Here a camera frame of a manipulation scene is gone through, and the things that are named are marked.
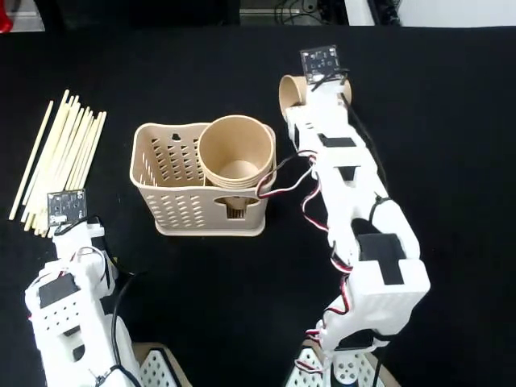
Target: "paper cup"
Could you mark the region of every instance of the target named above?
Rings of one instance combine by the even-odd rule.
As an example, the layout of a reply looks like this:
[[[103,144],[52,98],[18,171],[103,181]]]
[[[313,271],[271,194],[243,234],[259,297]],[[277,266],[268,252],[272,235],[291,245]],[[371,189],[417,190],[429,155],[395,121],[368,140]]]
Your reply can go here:
[[[273,136],[261,122],[228,115],[213,121],[199,137],[199,162],[213,185],[249,188],[270,170],[274,146]]]
[[[283,119],[286,120],[285,110],[292,106],[306,104],[306,78],[285,75],[280,81],[279,100]],[[352,86],[349,80],[344,84],[344,95],[349,103],[352,103]]]

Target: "beige plastic basket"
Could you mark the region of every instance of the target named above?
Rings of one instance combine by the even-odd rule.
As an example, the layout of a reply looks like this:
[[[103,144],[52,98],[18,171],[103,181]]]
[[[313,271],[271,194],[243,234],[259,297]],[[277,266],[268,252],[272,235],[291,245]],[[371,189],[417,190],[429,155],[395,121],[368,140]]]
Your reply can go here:
[[[254,188],[224,189],[206,183],[198,159],[198,139],[208,125],[145,123],[139,127],[132,148],[131,181],[161,234],[258,235],[265,227],[267,199],[258,199]],[[267,128],[276,143],[273,130]],[[269,191],[275,180],[274,173],[263,192]],[[248,198],[247,207],[234,210],[227,206],[224,198],[232,197]]]

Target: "cable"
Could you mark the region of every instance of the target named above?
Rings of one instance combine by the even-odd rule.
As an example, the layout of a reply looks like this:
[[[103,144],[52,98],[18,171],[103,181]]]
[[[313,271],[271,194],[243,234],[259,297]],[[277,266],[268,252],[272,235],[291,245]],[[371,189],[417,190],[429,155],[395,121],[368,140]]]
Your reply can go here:
[[[111,319],[111,346],[113,347],[113,355],[114,355],[114,362],[117,365],[122,365],[122,361],[120,360],[120,351],[119,351],[119,345],[116,341],[116,321],[119,316],[119,307],[122,302],[123,296],[129,289],[129,286],[131,286],[133,280],[138,276],[139,274],[135,274],[134,276],[130,277],[125,285],[122,287],[122,290],[120,290],[119,296],[116,299],[116,302],[114,303],[114,309],[113,309],[113,318]]]
[[[296,184],[288,187],[288,188],[280,188],[280,189],[275,189],[273,191],[269,191],[267,193],[260,193],[261,191],[261,187],[263,186],[263,184],[268,180],[268,177],[271,176],[273,173],[275,173],[278,169],[280,169],[281,167],[283,167],[287,162],[295,159],[296,157],[302,155],[302,154],[310,154],[310,157],[313,157],[315,158],[316,155],[317,155],[317,152],[314,152],[314,151],[311,151],[311,150],[302,150],[302,151],[298,151],[296,154],[292,155],[292,156],[289,156],[287,157],[286,159],[284,159],[280,164],[278,164],[276,166],[276,168],[274,168],[273,170],[271,170],[270,172],[268,172],[265,176],[263,176],[260,181],[258,182],[258,185],[256,186],[256,196],[259,198],[259,199],[265,199],[265,198],[270,198],[274,195],[277,195],[277,194],[282,194],[284,192],[289,192],[289,191],[292,191],[293,189],[296,189],[300,184],[301,182],[310,174],[311,170],[312,170],[312,167],[310,167],[305,173],[302,174],[302,176],[299,178],[299,180],[296,182]]]
[[[385,350],[377,357],[377,366],[374,368],[374,378],[372,379],[371,387],[377,387],[378,378],[380,377],[381,365],[384,362]]]
[[[102,280],[108,276],[108,269],[107,269],[107,259],[106,259],[106,255],[101,252],[98,248],[96,248],[95,246],[84,246],[82,248],[78,248],[76,252],[73,253],[73,256],[72,256],[72,259],[70,260],[70,262],[72,262],[75,257],[79,258],[81,256],[84,256],[85,254],[82,254],[82,250],[84,250],[85,248],[89,248],[91,249],[93,252],[96,252],[97,254],[100,255],[100,257],[102,258],[102,261],[104,262],[104,268],[103,268],[103,274],[102,276],[100,277],[100,279],[98,280],[98,283],[100,284],[102,282]]]
[[[372,16],[373,22],[375,23],[375,25],[380,25],[381,24],[380,15],[378,14],[378,9],[377,9],[377,5],[376,5],[375,1],[368,0],[368,6],[369,6],[369,9],[371,10],[371,16]]]
[[[362,120],[356,113],[352,104],[349,103],[349,101],[347,100],[344,93],[341,93],[340,97],[344,101],[344,105],[346,105],[347,111],[349,111],[349,114],[352,116],[353,120],[355,121],[357,129],[360,131],[359,135],[364,139],[365,145],[368,147],[369,151],[371,152],[372,158],[377,163],[378,176],[380,177],[380,180],[383,183],[385,190],[389,191],[389,186],[387,183],[387,174],[385,173],[384,165],[381,163],[380,157],[378,156],[377,147],[375,146],[371,135],[369,134],[368,130],[366,129],[364,123],[362,123]]]
[[[294,25],[293,18],[292,18],[292,7],[294,6],[294,4],[296,2],[298,2],[298,0],[292,0],[292,2],[290,3],[290,6],[289,6],[289,17],[287,18],[287,20],[290,20],[292,25]]]
[[[322,77],[321,79],[319,79],[317,82],[314,83],[314,87],[312,87],[311,91],[317,90],[320,85],[322,85],[324,82],[328,82],[335,75],[344,75],[344,78],[343,78],[343,83],[344,83],[347,80],[347,73],[349,73],[349,69],[338,69],[332,73],[328,73],[324,77]]]
[[[283,20],[283,24],[293,21],[294,19],[300,18],[302,16],[308,16],[311,19],[317,20],[319,23],[321,23],[321,25],[327,24],[324,20],[316,18],[315,16],[313,16],[312,14],[309,14],[309,13],[302,13],[302,14],[296,14],[296,15],[289,16],[287,19]]]
[[[303,216],[305,217],[305,219],[312,223],[314,226],[316,226],[319,230],[321,231],[325,231],[325,232],[328,232],[328,227],[325,226],[324,224],[318,222],[317,220],[311,218],[310,216],[308,216],[306,214],[306,204],[308,204],[308,202],[310,200],[312,200],[313,198],[315,198],[319,193],[321,192],[321,182],[318,181],[317,183],[317,186],[315,187],[315,189],[310,192],[304,199],[303,201],[301,202],[301,210],[302,210],[302,213],[303,213]]]
[[[336,254],[336,249],[337,249],[337,243],[334,242],[333,243],[333,250],[331,251],[331,256],[330,256],[330,262],[331,264],[333,264],[335,266],[335,268],[337,270],[339,270],[340,272],[344,273],[344,274],[350,274],[353,270],[353,267],[350,266],[349,264],[346,264],[344,263]]]
[[[276,24],[283,24],[283,10],[284,6],[287,3],[288,0],[280,0],[277,2],[277,4],[274,6],[274,22]],[[278,10],[281,8],[281,19],[278,18]]]
[[[93,218],[95,218],[98,223],[102,224],[102,221],[100,220],[100,218],[97,215],[85,216],[84,218],[80,218],[80,219],[76,220],[75,222],[70,223],[69,226],[67,226],[63,230],[61,230],[61,226],[59,225],[58,228],[56,229],[56,231],[54,232],[54,236],[64,235],[68,231],[72,230],[74,227],[78,226],[79,224],[81,224],[83,222],[87,222],[87,221],[89,221],[89,220],[91,220]]]
[[[138,379],[131,373],[129,372],[126,368],[124,368],[122,365],[114,365],[113,367],[110,368],[110,371],[102,376],[102,377],[97,377],[97,382],[95,383],[95,386],[94,387],[100,387],[101,385],[103,385],[105,382],[106,382],[106,379],[114,372],[114,371],[117,371],[119,370],[121,373],[123,373],[123,375],[129,379],[131,381],[131,383],[135,386],[135,387],[141,387],[141,384],[139,383]]]

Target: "black tabletop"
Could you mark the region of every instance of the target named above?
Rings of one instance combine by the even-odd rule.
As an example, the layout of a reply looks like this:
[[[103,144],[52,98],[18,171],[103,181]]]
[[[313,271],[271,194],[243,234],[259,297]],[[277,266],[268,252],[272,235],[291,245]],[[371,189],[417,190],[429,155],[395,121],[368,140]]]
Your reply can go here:
[[[247,114],[276,131],[279,159],[290,155],[278,82],[301,73],[300,49],[328,44],[351,70],[353,105],[431,279],[388,367],[408,386],[509,383],[515,40],[513,28],[343,27],[2,37],[2,385],[44,385],[23,291],[54,247],[6,219],[48,100],[66,88],[108,112],[86,188],[112,252],[150,272],[121,309],[133,339],[167,344],[194,385],[281,385],[304,330],[338,294],[325,235],[299,209],[310,184],[269,201],[256,238],[165,237],[129,180],[131,146],[142,123]],[[305,167],[285,168],[277,186]],[[324,216],[320,203],[312,211]]]

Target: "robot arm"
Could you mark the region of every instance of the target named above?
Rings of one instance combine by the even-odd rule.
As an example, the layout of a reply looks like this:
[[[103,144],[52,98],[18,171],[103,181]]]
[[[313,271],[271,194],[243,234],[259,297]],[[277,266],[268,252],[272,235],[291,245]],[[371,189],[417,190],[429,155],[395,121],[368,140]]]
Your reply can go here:
[[[46,263],[25,292],[49,387],[100,385],[115,365],[113,316],[104,313],[100,300],[113,293],[118,272],[106,252],[93,246],[94,239],[103,235],[100,224],[83,222],[55,236],[59,259]],[[116,324],[122,366],[139,380],[131,338],[122,319]],[[113,372],[102,386],[134,383]]]
[[[350,88],[336,71],[335,47],[302,52],[302,61],[306,78],[282,79],[280,105],[294,147],[317,152],[312,176],[327,208],[328,244],[352,267],[343,294],[317,323],[318,341],[326,353],[370,352],[406,325],[430,282],[414,232],[347,121],[341,96],[351,100]],[[356,218],[369,220],[379,233],[355,235]]]

